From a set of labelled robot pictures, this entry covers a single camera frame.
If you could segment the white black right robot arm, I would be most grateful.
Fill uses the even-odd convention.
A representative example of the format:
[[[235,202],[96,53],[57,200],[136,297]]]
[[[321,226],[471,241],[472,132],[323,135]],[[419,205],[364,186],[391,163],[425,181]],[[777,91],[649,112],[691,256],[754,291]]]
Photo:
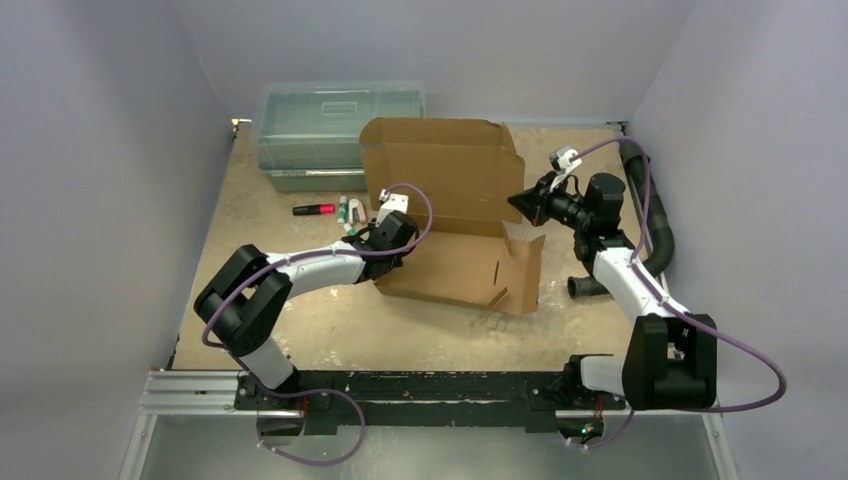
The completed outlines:
[[[710,407],[716,400],[717,341],[705,330],[715,323],[708,315],[696,316],[693,325],[682,320],[684,307],[636,257],[619,227],[625,190],[619,178],[601,173],[590,178],[583,193],[569,193],[549,172],[508,199],[535,226],[555,220],[571,228],[577,259],[632,323],[624,357],[572,356],[561,392],[576,407],[600,392],[619,396],[636,410]]]

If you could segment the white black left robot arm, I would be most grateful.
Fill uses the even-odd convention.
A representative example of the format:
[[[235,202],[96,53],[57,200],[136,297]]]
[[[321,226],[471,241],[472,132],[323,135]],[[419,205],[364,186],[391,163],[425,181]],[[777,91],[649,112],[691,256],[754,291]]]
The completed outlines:
[[[204,287],[193,310],[260,382],[260,397],[284,409],[297,399],[299,376],[272,338],[285,302],[325,287],[375,281],[403,264],[419,236],[417,222],[395,211],[324,248],[272,255],[246,244]]]

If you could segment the brown cardboard box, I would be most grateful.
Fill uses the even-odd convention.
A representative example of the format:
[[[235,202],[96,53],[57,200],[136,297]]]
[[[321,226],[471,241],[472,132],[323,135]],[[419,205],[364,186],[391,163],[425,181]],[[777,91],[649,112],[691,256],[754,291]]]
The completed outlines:
[[[504,124],[482,119],[389,118],[362,129],[370,201],[397,186],[425,239],[376,282],[384,295],[507,314],[538,308],[543,236],[513,238],[523,217],[525,162]]]

